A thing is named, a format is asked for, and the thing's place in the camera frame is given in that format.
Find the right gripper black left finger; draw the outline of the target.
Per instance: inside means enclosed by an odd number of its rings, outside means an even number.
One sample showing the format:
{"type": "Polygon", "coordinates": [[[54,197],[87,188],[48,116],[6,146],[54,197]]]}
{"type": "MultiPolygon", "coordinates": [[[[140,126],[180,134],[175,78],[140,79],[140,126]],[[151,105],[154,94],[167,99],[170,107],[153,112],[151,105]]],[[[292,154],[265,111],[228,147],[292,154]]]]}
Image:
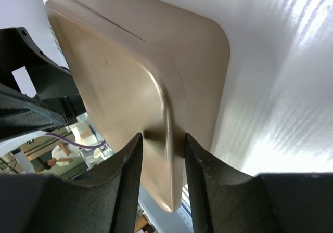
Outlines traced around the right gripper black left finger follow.
{"type": "Polygon", "coordinates": [[[143,137],[83,174],[1,175],[1,232],[133,232],[143,137]]]}

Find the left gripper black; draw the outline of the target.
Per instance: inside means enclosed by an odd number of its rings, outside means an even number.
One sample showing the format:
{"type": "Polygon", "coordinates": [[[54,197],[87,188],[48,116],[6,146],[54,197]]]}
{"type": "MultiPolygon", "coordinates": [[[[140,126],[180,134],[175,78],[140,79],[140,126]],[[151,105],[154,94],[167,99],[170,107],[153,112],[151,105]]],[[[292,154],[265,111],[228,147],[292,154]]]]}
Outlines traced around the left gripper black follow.
{"type": "Polygon", "coordinates": [[[1,29],[1,141],[74,124],[85,112],[67,68],[50,60],[24,27],[1,29]],[[22,67],[40,101],[19,92],[14,71],[22,67]]]}

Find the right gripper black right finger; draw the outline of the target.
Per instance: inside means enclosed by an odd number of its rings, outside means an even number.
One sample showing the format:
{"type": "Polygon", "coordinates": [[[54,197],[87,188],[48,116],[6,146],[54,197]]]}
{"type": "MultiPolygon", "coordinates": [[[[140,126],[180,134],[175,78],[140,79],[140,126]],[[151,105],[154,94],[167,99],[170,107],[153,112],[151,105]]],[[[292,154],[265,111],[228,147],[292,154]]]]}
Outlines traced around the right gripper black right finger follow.
{"type": "Polygon", "coordinates": [[[185,135],[194,232],[332,232],[332,173],[251,177],[185,135]]]}

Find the gold tin lid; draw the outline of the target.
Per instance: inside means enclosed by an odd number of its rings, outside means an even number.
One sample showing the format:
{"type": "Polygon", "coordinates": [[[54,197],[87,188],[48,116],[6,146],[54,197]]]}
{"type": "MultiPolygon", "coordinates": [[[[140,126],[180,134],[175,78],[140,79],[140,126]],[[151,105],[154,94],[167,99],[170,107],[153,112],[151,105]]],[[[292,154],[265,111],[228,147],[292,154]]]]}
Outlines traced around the gold tin lid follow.
{"type": "Polygon", "coordinates": [[[74,0],[49,0],[46,11],[93,125],[114,151],[141,133],[141,183],[175,212],[186,111],[179,72],[160,50],[74,0]]]}

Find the gold chocolate tin box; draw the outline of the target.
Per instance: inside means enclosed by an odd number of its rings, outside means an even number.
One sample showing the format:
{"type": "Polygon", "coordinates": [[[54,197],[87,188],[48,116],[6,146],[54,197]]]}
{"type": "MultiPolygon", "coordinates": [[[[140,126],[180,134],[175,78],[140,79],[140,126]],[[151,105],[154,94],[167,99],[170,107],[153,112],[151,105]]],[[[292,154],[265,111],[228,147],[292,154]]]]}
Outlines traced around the gold chocolate tin box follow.
{"type": "Polygon", "coordinates": [[[222,28],[159,0],[70,1],[110,20],[172,61],[185,86],[185,130],[210,149],[230,56],[222,28]]]}

